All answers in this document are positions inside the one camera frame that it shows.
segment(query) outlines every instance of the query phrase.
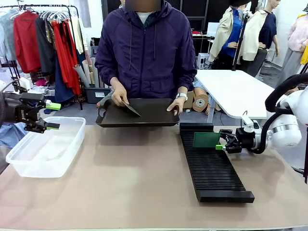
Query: white jacket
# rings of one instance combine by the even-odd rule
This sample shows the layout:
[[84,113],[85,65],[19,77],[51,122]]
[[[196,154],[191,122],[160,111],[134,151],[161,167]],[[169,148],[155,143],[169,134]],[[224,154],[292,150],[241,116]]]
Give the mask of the white jacket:
[[228,41],[232,29],[233,29],[233,10],[231,7],[229,7],[219,22],[215,40],[210,51],[210,57],[208,59],[210,62],[213,62],[218,57],[221,48]]
[[237,64],[241,64],[241,57],[246,61],[254,61],[259,49],[259,34],[267,15],[264,10],[257,11],[246,24]]

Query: black tray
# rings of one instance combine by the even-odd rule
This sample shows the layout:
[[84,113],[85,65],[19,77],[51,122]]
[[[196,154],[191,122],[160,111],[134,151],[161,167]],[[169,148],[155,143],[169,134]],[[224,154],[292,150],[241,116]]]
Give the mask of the black tray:
[[[103,108],[98,110],[96,124],[102,128],[119,127],[170,127],[180,119],[174,112],[167,112],[172,99],[131,99],[132,106],[141,117],[135,115],[126,107],[118,107],[112,100],[107,100]],[[103,117],[100,110],[105,109]]]

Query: translucent plastic container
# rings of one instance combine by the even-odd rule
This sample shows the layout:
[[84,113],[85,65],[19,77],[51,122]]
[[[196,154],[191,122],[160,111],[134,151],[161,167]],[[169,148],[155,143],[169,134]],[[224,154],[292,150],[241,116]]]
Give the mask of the translucent plastic container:
[[85,137],[86,120],[79,117],[48,117],[59,130],[29,132],[6,156],[22,177],[59,178],[71,165]]

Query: slotted black rack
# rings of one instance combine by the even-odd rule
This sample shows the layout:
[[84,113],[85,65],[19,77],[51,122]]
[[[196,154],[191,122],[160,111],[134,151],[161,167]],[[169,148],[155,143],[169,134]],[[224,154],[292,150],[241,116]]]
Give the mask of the slotted black rack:
[[209,123],[181,123],[180,135],[197,199],[200,202],[253,203],[224,151],[194,148],[195,132],[213,132]]

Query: navy t-shirt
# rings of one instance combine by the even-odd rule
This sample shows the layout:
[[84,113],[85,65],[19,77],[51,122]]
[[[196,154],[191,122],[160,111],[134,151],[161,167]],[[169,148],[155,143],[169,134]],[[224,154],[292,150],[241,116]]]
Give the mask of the navy t-shirt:
[[266,49],[269,49],[274,40],[274,36],[277,35],[277,26],[274,13],[267,13],[268,15],[259,34],[259,42],[262,42],[266,46]]

